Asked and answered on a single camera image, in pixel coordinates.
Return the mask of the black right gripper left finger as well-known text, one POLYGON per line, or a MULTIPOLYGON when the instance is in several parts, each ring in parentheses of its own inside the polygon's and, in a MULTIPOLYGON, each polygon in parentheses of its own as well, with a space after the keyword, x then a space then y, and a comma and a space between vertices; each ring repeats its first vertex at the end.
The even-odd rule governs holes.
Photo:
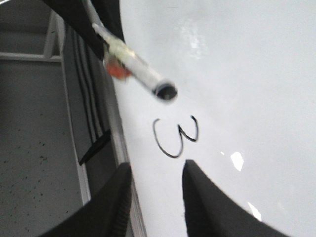
POLYGON ((131 208, 132 170, 121 163, 109 181, 76 213, 42 237, 124 237, 131 208))

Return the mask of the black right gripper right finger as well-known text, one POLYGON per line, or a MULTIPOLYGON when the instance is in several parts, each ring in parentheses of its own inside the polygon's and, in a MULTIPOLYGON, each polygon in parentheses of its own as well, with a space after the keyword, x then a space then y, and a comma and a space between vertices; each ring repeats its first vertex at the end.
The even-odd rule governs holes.
POLYGON ((247 160, 241 170, 207 172, 186 160, 182 190, 190 237, 313 237, 316 168, 247 160))

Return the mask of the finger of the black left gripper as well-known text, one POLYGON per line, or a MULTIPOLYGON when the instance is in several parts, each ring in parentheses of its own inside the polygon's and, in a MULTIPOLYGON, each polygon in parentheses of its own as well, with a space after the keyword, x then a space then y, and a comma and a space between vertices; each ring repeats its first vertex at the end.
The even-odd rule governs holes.
POLYGON ((92 0, 91 2, 104 27, 124 41, 119 0, 92 0))
POLYGON ((81 0, 43 0, 43 2, 82 37, 98 59, 103 60, 102 41, 95 33, 81 0))

